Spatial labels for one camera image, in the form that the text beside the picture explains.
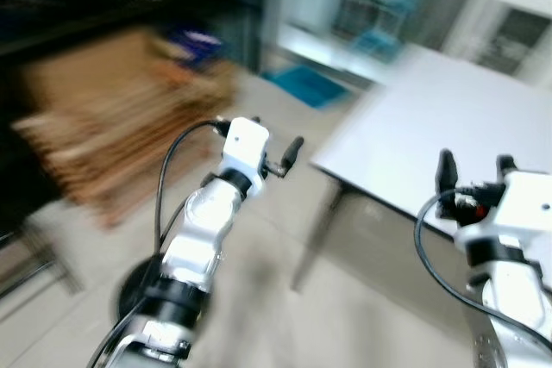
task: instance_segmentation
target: stacked cardboard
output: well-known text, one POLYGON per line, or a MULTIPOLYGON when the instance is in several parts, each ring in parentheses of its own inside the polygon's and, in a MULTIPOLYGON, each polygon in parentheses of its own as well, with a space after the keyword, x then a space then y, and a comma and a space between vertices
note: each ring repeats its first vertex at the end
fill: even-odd
MULTIPOLYGON (((93 207, 106 227, 151 197, 172 141, 212 118, 234 95, 235 68, 210 65, 185 84, 160 78, 136 28, 26 70, 36 114, 13 127, 25 137, 75 203, 93 207)), ((175 156, 168 182, 210 153, 212 132, 191 136, 175 156)))

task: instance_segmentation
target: white table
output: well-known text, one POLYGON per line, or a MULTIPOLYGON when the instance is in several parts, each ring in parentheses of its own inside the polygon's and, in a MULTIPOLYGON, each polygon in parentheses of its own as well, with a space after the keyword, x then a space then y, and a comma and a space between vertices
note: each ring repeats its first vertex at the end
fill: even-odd
MULTIPOLYGON (((458 185, 496 181, 499 154, 511 154, 522 169, 552 172, 551 95, 420 47, 409 49, 391 80, 369 91, 312 159, 341 185, 311 236, 296 287, 348 189, 414 219, 435 195, 443 148, 455 156, 458 185)), ((449 238, 457 230, 434 212, 426 221, 449 238)), ((527 256, 540 259, 545 284, 552 286, 552 237, 535 240, 527 256)))

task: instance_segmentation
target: table leg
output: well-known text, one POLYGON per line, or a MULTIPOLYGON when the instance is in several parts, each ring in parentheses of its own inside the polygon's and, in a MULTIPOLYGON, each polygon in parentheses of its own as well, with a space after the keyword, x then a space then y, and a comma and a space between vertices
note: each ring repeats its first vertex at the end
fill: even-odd
POLYGON ((50 267, 52 267, 52 265, 53 265, 53 262, 38 264, 34 266, 32 269, 28 270, 24 275, 20 276, 15 282, 10 284, 8 287, 4 288, 4 290, 0 291, 0 301, 2 301, 11 292, 23 286, 29 280, 31 280, 32 278, 40 274, 42 271, 45 271, 46 269, 49 269, 50 267))
POLYGON ((63 279, 71 293, 77 293, 83 289, 81 283, 73 274, 69 265, 53 249, 39 228, 26 224, 22 230, 22 242, 29 251, 43 264, 51 266, 57 272, 58 279, 63 279))
POLYGON ((326 209, 326 211, 322 213, 322 215, 316 222, 315 227, 313 228, 312 233, 310 234, 310 238, 309 238, 309 241, 307 242, 307 246, 304 249, 303 257, 301 258, 301 261, 299 262, 299 266, 295 271, 295 274, 293 275, 293 280, 292 280, 293 290, 299 291, 303 286, 303 282, 307 273, 311 269, 315 258, 317 257, 318 253, 320 252, 321 248, 324 245, 324 242, 328 237, 331 222, 334 220, 334 217, 336 216, 336 213, 342 202, 343 196, 349 193, 349 189, 350 187, 348 186, 348 184, 345 184, 340 181, 338 187, 330 195, 329 206, 326 209))

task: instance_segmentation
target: floor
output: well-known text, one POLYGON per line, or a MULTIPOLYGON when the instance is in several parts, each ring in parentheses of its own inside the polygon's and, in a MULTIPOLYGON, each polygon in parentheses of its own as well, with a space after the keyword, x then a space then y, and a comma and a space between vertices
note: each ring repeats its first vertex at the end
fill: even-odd
MULTIPOLYGON (((225 115, 259 115, 273 132, 272 159, 279 159, 298 134, 306 144, 288 177, 269 179, 265 192, 242 208, 224 245, 210 319, 186 366, 470 366, 460 305, 417 261, 412 224, 366 198, 347 200, 304 288, 289 289, 334 185, 308 160, 355 98, 319 112, 258 78, 243 76, 240 91, 225 115)), ((197 188, 216 162, 171 187, 166 212, 197 188)), ((151 252, 153 206, 149 201, 110 233, 97 227, 90 211, 67 202, 50 204, 32 217, 85 288, 72 296, 44 273, 2 301, 0 367, 85 366, 112 325, 117 287, 151 252)), ((452 245, 436 235, 427 243, 442 273, 461 281, 465 265, 452 245)))

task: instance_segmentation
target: white cabinet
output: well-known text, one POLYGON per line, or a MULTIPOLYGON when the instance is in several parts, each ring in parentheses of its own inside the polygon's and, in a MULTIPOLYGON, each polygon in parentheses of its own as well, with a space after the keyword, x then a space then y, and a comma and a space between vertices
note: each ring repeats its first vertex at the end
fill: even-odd
POLYGON ((552 0, 468 0, 443 51, 552 92, 552 0))

